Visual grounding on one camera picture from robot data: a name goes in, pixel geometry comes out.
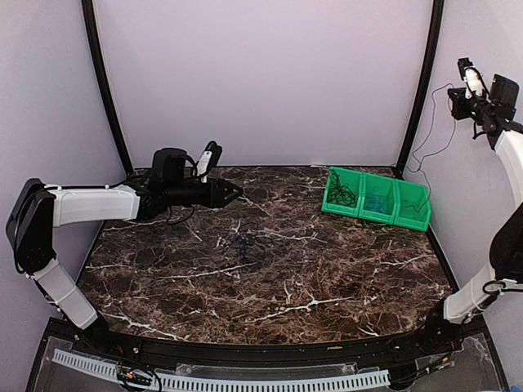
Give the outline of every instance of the lavender wall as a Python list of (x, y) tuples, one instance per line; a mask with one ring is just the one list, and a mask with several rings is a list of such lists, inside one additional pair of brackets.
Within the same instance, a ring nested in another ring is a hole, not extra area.
[(431, 0), (96, 4), (136, 166), (211, 139), (225, 165), (397, 160)]
[[(30, 177), (61, 184), (123, 178), (80, 1), (0, 2), (0, 167), (0, 221), (7, 220)], [(56, 232), (55, 249), (73, 276), (98, 225)], [(0, 261), (0, 390), (25, 390), (48, 316), (56, 312), (15, 272), (5, 234), (0, 235)]]
[[(518, 0), (462, 0), (446, 2), (431, 90), (459, 80), (457, 61), (470, 57), (484, 72), (489, 87), (494, 74), (523, 85), (523, 2)], [(418, 156), (444, 147), (452, 132), (452, 118), (444, 91), (436, 93), (435, 129)], [(515, 120), (523, 121), (523, 98)], [(427, 98), (414, 145), (425, 138), (431, 121), (432, 102)], [(409, 162), (416, 168), (415, 162)], [(460, 284), (475, 275), (489, 260), (493, 236), (515, 206), (507, 174), (483, 136), (472, 140), (472, 121), (458, 122), (456, 134), (444, 153), (423, 164), (433, 193), (432, 228), (445, 250)], [(408, 180), (422, 177), (405, 173)], [(493, 304), (485, 318), (493, 334), (511, 384), (523, 385), (523, 296), (506, 295)]]

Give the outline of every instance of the green storage bin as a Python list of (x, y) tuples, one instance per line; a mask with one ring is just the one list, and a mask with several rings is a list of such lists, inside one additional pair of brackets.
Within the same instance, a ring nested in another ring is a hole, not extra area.
[(427, 231), (432, 214), (427, 188), (401, 180), (396, 181), (396, 188), (400, 205), (394, 225)]
[(363, 174), (362, 199), (359, 217), (394, 225), (399, 208), (395, 180), (374, 174)]
[[(336, 203), (332, 200), (332, 197), (329, 197), (329, 195), (332, 196), (333, 182), (337, 176), (339, 176), (340, 185), (350, 189), (355, 195), (354, 202), (350, 205)], [(321, 211), (357, 218), (363, 194), (362, 187), (363, 173), (341, 169), (340, 167), (331, 167), (329, 178), (327, 179), (327, 186), (325, 187), (324, 202)]]

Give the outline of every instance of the blue object in bin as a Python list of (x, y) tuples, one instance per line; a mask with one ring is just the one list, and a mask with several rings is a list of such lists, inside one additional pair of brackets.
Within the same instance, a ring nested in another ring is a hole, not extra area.
[(388, 213), (387, 209), (385, 208), (385, 203), (383, 202), (383, 199), (376, 194), (376, 189), (373, 189), (373, 192), (370, 194), (365, 209), (374, 212), (380, 212), (382, 214)]

